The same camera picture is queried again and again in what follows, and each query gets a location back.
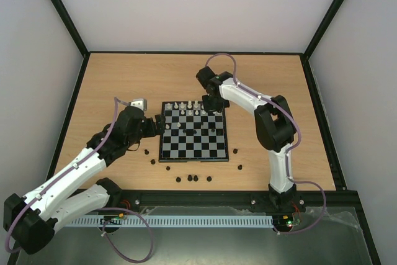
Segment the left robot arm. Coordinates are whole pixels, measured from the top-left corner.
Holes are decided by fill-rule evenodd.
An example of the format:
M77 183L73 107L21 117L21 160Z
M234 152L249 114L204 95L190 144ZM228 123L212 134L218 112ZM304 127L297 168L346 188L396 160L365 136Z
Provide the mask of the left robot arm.
M46 247L54 235L74 219L103 207L118 204L121 189L109 178L98 180L76 195L89 178L109 167L143 138L160 135L165 117L152 118L137 106L115 112L111 123L87 142L80 153L60 172L34 190L4 201L3 227L27 254Z

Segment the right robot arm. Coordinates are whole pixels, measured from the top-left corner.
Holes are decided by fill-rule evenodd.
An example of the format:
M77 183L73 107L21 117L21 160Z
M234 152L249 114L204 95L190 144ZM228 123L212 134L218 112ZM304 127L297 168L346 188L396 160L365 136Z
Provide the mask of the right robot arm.
M209 66L200 69L196 78L207 93L202 97L207 113L222 112L232 102L253 115L257 139L269 153L269 200L274 209L286 209L297 191L290 151L297 130L286 99L263 95L231 73L215 74Z

